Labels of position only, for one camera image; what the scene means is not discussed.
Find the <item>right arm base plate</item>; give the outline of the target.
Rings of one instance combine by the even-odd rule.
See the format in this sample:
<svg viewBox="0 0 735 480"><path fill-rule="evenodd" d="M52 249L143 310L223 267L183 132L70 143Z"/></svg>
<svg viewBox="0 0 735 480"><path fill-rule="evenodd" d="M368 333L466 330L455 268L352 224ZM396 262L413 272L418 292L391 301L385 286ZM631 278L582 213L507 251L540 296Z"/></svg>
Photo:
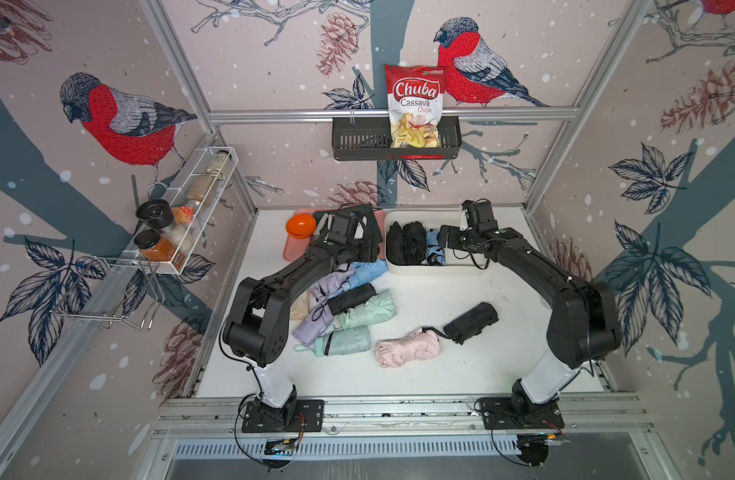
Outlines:
<svg viewBox="0 0 735 480"><path fill-rule="evenodd" d="M559 402L515 407L509 396L481 397L475 401L475 412L483 418L486 430L563 430L565 420Z"/></svg>

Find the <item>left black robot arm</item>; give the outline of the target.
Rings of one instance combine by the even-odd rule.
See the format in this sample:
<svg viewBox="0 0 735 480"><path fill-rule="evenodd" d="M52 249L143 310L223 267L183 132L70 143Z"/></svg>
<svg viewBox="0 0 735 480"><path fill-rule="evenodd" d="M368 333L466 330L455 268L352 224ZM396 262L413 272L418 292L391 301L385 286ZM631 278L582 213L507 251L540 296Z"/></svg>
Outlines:
<svg viewBox="0 0 735 480"><path fill-rule="evenodd" d="M297 260L261 280L247 277L238 284L220 344L230 350L230 359L250 367L262 406L276 413L293 410L296 390L279 360L289 336L290 308L338 266L379 258L383 236L377 211L361 204L317 212L314 231Z"/></svg>

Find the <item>light blue umbrella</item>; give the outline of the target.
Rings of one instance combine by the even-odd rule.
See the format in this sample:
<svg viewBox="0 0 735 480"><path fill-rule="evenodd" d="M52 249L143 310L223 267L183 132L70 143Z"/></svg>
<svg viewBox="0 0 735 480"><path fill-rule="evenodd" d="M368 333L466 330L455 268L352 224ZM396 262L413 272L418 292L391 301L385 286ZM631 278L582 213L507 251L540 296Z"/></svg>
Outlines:
<svg viewBox="0 0 735 480"><path fill-rule="evenodd" d="M349 291L365 284L369 284L387 273L387 262L377 260L375 262L354 262L351 265L352 273L342 284L343 291Z"/></svg>

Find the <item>blue patterned umbrella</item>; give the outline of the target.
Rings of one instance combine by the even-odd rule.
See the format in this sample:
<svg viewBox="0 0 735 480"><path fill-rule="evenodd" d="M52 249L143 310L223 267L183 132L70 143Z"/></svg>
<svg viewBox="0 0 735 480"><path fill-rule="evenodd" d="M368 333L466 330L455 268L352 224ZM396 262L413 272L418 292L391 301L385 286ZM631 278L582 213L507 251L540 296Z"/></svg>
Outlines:
<svg viewBox="0 0 735 480"><path fill-rule="evenodd" d="M427 231L427 248L425 248L425 263L428 266L445 266L445 250L439 245L439 230Z"/></svg>

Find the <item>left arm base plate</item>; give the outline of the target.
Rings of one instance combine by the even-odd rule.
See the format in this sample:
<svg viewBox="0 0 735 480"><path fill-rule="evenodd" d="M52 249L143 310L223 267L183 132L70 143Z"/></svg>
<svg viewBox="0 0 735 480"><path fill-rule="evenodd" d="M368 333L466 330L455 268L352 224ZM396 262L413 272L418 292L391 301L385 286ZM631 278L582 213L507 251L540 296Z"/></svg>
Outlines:
<svg viewBox="0 0 735 480"><path fill-rule="evenodd" d="M280 409L249 401L239 414L242 433L321 432L324 401L290 400Z"/></svg>

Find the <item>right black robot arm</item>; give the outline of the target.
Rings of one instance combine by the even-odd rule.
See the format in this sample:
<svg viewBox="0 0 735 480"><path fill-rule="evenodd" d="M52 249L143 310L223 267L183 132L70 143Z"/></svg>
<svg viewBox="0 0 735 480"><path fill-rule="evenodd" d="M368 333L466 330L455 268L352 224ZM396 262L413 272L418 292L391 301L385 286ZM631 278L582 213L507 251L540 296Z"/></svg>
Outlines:
<svg viewBox="0 0 735 480"><path fill-rule="evenodd" d="M541 411L559 397L581 367L601 360L623 343L613 290L560 268L511 227L501 228L491 202L461 204L467 227L445 225L439 231L444 248L481 255L517 274L551 306L547 351L527 376L515 381L511 410Z"/></svg>

